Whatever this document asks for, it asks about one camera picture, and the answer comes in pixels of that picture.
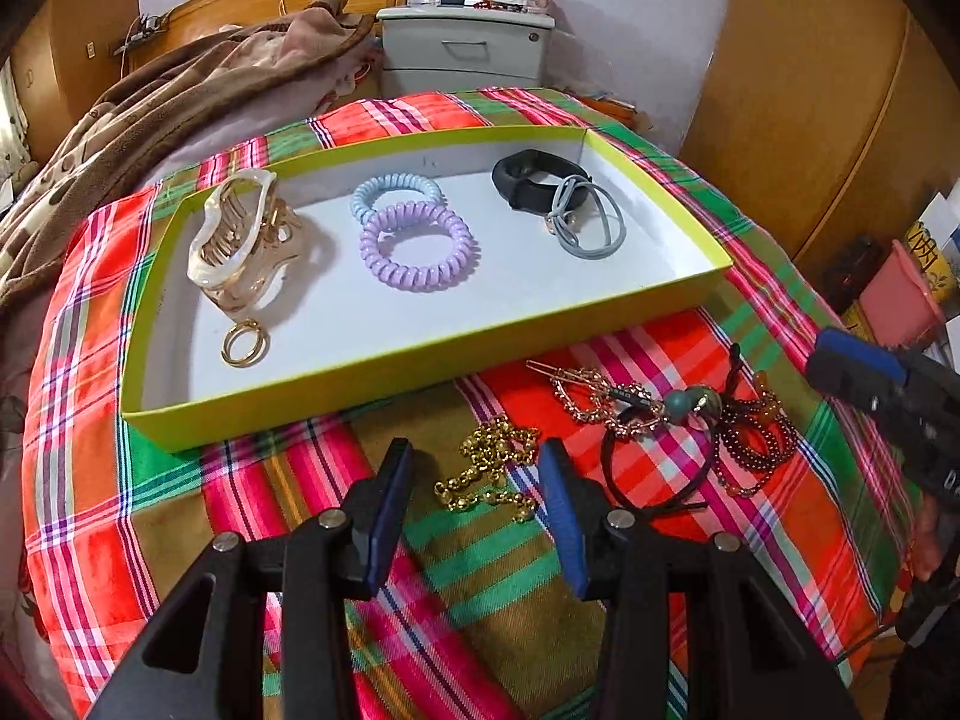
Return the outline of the person's right hand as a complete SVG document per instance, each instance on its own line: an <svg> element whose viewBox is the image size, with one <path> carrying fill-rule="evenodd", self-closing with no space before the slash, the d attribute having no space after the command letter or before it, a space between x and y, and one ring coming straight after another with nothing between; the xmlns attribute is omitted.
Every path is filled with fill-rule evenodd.
<svg viewBox="0 0 960 720"><path fill-rule="evenodd" d="M940 523L944 520L944 511L940 509L939 500L923 494L921 507L914 521L913 550L911 551L911 567L914 577L919 582L928 582L931 575L939 569L944 561L944 551L940 539Z"/></svg>

